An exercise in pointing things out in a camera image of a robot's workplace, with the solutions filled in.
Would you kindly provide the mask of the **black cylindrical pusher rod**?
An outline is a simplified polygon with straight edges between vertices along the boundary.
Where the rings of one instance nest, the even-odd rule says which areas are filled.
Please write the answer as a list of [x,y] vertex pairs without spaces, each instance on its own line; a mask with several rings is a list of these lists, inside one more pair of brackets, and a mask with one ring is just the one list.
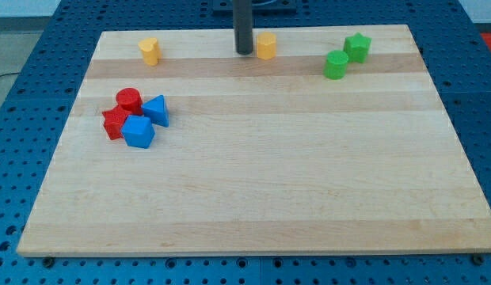
[[253,5],[251,0],[233,0],[234,46],[239,55],[253,52]]

